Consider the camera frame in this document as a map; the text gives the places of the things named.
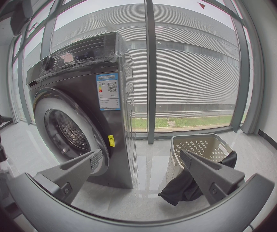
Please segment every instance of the red triangle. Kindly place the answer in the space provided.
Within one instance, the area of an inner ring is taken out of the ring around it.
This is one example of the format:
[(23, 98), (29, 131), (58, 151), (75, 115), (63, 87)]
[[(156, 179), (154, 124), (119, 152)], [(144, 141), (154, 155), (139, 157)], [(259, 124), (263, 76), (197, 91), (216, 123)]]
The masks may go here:
[(204, 9), (205, 5), (198, 2), (198, 4)]

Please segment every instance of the energy label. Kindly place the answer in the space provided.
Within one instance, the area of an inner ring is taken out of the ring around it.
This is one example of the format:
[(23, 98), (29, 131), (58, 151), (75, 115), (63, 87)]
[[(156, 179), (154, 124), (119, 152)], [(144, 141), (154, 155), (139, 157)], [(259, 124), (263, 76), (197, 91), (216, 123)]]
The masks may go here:
[(96, 75), (100, 110), (120, 110), (118, 73)]

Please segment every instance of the washing machine door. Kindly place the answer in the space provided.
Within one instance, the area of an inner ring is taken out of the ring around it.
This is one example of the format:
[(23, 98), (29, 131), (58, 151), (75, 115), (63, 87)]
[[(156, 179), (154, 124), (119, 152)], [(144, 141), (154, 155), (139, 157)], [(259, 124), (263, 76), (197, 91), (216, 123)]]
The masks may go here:
[(34, 99), (34, 119), (38, 131), (59, 163), (91, 150), (101, 149), (102, 157), (90, 176), (102, 175), (109, 165), (106, 144), (88, 115), (64, 92), (40, 89)]

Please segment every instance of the qr code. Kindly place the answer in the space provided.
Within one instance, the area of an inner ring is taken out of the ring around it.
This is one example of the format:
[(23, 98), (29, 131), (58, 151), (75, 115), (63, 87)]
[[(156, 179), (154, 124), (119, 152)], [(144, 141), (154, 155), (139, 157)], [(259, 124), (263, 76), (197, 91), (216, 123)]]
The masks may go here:
[(117, 92), (117, 83), (107, 83), (109, 92)]

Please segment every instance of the grass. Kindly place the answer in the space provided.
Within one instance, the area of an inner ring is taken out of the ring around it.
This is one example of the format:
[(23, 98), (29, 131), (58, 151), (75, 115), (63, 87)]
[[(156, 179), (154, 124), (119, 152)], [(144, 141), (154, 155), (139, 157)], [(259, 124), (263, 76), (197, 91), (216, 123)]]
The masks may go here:
[[(193, 117), (193, 118), (156, 118), (156, 128), (170, 127), (168, 120), (175, 121), (175, 127), (204, 126), (230, 123), (232, 115)], [(134, 118), (136, 128), (147, 128), (147, 119)]]

